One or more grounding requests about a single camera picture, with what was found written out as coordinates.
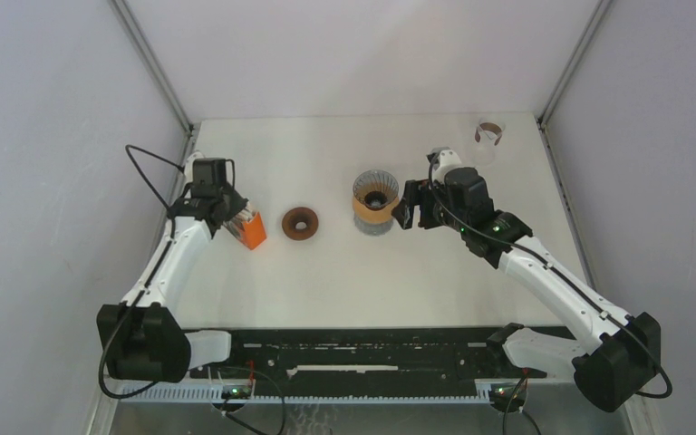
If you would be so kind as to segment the grey glass carafe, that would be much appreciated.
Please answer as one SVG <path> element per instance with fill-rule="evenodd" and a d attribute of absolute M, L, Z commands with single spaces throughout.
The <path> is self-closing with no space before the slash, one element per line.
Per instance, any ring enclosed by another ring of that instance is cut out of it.
<path fill-rule="evenodd" d="M 382 223 L 370 223 L 361 219 L 358 215 L 353 216 L 353 223 L 361 233 L 373 237 L 388 233 L 394 225 L 392 218 Z"/>

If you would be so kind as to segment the grey ribbed glass dripper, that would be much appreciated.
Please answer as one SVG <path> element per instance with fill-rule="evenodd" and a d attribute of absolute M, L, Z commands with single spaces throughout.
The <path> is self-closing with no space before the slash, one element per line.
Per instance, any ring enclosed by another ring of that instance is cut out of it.
<path fill-rule="evenodd" d="M 372 211 L 388 207 L 398 195 L 398 181 L 384 170 L 366 170 L 353 183 L 353 198 Z"/>

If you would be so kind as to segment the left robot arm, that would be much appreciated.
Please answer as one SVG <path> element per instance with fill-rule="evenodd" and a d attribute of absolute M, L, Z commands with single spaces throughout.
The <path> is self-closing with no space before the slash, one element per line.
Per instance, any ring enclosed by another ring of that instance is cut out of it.
<path fill-rule="evenodd" d="M 182 169 L 186 185 L 167 206 L 168 221 L 152 258 L 121 301 L 97 314 L 99 372 L 112 379 L 180 382 L 210 363 L 227 378 L 246 369 L 247 354 L 231 343 L 229 332 L 187 332 L 172 313 L 200 254 L 247 205 L 236 189 L 232 159 L 195 153 Z"/>

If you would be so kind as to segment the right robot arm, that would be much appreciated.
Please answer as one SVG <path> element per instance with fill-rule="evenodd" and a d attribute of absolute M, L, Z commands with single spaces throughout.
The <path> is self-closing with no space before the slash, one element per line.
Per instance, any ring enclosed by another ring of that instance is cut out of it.
<path fill-rule="evenodd" d="M 404 229 L 449 227 L 469 251 L 524 286 L 572 334 L 543 334 L 521 324 L 500 330 L 488 367 L 500 377 L 531 369 L 573 382 L 595 407 L 616 411 L 632 396 L 665 399 L 672 382 L 661 363 L 661 326 L 650 314 L 629 314 L 556 263 L 514 214 L 495 208 L 486 181 L 469 167 L 441 180 L 408 180 L 392 216 Z M 661 377 L 659 394 L 645 386 Z"/>

